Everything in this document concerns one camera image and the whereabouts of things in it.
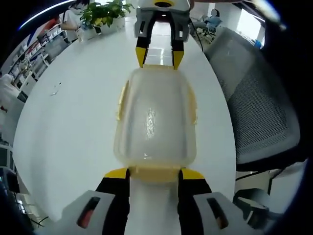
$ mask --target white tabletop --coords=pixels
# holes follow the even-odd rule
[[[122,87],[138,68],[133,24],[70,45],[43,73],[22,111],[13,158],[31,196],[53,220],[86,190],[95,190],[105,173],[123,167],[113,154],[115,113]],[[158,35],[155,48],[169,43],[170,32],[162,25],[154,34],[167,35]],[[227,104],[193,38],[184,51],[179,70],[198,104],[197,156],[190,168],[232,200],[236,152]]]

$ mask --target potted plant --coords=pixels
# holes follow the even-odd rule
[[[81,20],[93,27],[100,27],[103,34],[110,34],[125,25],[126,11],[130,12],[131,4],[123,4],[121,0],[113,0],[104,5],[91,3],[83,11]]]

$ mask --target white table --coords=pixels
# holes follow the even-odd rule
[[[13,158],[31,196],[52,220],[86,190],[95,190],[105,173],[123,167],[113,141],[121,89],[138,68],[133,24],[132,19],[125,31],[69,46],[43,73],[22,111]],[[154,46],[169,43],[170,32],[161,24],[156,29],[167,36],[158,36]],[[191,37],[184,51],[179,70],[198,103],[197,157],[190,167],[232,200],[236,152],[227,104]]]

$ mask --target plastic food container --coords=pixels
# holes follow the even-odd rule
[[[114,141],[127,167],[180,169],[196,157],[196,100],[170,66],[136,69],[123,88]]]

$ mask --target green plant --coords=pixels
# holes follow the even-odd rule
[[[126,11],[130,13],[131,7],[134,8],[131,4],[123,4],[121,0],[114,0],[104,5],[94,2],[83,11],[80,19],[86,28],[101,26],[102,24],[110,27],[114,19],[125,17]]]

